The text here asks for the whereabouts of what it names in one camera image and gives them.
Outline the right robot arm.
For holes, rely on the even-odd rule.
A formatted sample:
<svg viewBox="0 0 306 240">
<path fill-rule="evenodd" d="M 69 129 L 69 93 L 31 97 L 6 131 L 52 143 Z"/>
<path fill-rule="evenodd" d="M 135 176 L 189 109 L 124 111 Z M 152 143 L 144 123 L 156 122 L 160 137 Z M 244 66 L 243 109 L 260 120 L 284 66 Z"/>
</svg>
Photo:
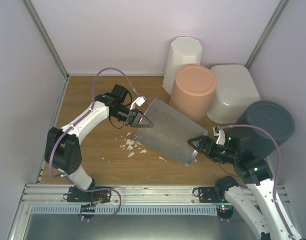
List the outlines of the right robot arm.
<svg viewBox="0 0 306 240">
<path fill-rule="evenodd" d="M 232 128 L 224 132 L 222 127 L 215 127 L 214 135 L 216 139 L 202 135 L 188 140 L 188 144 L 216 163 L 231 164 L 257 205 L 250 202 L 232 176 L 216 181 L 215 199 L 230 203 L 258 240 L 301 240 L 277 194 L 270 167 L 263 158 L 253 154 L 247 131 Z"/>
</svg>

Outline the dark teal plastic bin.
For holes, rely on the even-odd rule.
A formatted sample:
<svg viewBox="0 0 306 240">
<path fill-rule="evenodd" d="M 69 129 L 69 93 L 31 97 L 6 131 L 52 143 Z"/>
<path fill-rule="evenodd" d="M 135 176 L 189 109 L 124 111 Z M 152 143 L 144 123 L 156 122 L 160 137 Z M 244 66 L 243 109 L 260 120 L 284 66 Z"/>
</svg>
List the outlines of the dark teal plastic bin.
<svg viewBox="0 0 306 240">
<path fill-rule="evenodd" d="M 252 125 L 267 131 L 280 146 L 288 140 L 295 131 L 292 115 L 281 105 L 260 100 L 252 103 L 238 118 L 238 125 Z M 262 131 L 245 128 L 251 137 L 253 155 L 266 158 L 275 149 L 271 139 Z"/>
</svg>

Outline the white faceted bin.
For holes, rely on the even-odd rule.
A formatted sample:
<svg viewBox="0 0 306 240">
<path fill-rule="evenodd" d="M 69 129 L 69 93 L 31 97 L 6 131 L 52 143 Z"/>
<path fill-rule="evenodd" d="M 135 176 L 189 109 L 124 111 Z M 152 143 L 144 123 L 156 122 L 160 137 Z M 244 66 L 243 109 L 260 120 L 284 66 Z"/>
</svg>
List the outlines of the white faceted bin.
<svg viewBox="0 0 306 240">
<path fill-rule="evenodd" d="M 200 64 L 202 46 L 197 39 L 182 36 L 174 39 L 170 44 L 162 87 L 171 95 L 175 76 L 180 68 L 189 64 Z"/>
</svg>

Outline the grey translucent bin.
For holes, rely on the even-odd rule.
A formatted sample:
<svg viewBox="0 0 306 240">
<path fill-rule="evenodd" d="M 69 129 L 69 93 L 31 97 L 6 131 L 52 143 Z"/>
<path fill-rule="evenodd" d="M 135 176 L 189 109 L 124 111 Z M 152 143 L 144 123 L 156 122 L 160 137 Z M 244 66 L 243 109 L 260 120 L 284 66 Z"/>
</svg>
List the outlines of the grey translucent bin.
<svg viewBox="0 0 306 240">
<path fill-rule="evenodd" d="M 188 140 L 207 135 L 208 131 L 159 97 L 149 105 L 144 116 L 153 127 L 137 128 L 133 139 L 170 160 L 189 166 L 198 152 Z"/>
</svg>

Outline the translucent white plastic tub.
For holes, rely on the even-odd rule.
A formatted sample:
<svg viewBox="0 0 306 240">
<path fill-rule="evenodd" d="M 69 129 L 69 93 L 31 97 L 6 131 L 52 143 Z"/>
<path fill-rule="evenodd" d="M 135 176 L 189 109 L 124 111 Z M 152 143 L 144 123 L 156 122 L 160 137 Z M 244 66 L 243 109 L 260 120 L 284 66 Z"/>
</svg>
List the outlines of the translucent white plastic tub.
<svg viewBox="0 0 306 240">
<path fill-rule="evenodd" d="M 235 123 L 260 95 L 249 70 L 240 64 L 222 64 L 211 68 L 217 87 L 207 117 L 218 124 Z"/>
</svg>

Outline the peach plastic waste bin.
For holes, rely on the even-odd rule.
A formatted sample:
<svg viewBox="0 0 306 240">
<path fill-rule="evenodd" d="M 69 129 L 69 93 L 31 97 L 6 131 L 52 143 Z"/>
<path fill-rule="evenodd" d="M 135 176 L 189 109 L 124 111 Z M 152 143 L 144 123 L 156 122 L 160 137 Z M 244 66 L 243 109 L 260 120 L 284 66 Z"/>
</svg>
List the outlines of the peach plastic waste bin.
<svg viewBox="0 0 306 240">
<path fill-rule="evenodd" d="M 201 125 L 216 86 L 216 76 L 210 69 L 197 64 L 186 65 L 176 73 L 169 105 Z"/>
</svg>

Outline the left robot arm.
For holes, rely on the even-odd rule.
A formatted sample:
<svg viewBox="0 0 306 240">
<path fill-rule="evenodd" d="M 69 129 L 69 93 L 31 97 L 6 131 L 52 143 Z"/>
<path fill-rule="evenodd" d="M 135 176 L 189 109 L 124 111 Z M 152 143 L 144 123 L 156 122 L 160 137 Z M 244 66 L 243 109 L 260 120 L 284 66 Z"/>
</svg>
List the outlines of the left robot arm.
<svg viewBox="0 0 306 240">
<path fill-rule="evenodd" d="M 61 128 L 52 127 L 47 134 L 44 160 L 52 178 L 67 178 L 79 191 L 79 197 L 90 202 L 96 196 L 93 178 L 82 167 L 80 145 L 86 136 L 104 120 L 112 118 L 132 128 L 151 128 L 153 123 L 138 110 L 146 97 L 138 96 L 124 104 L 130 91 L 116 84 L 111 92 L 94 96 L 90 106 L 75 120 Z"/>
</svg>

